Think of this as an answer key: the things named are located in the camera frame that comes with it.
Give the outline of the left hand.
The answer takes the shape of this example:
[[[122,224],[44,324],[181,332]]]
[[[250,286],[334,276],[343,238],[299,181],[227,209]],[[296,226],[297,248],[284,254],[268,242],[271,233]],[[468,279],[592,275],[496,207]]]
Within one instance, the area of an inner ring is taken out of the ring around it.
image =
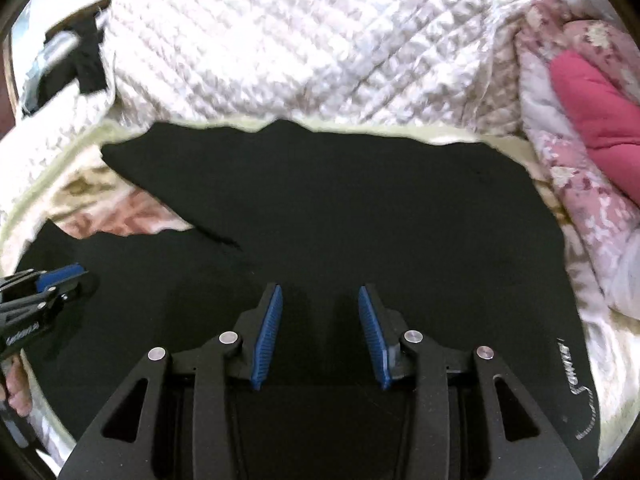
[[[18,354],[1,363],[1,400],[8,402],[21,417],[32,411],[28,376]]]

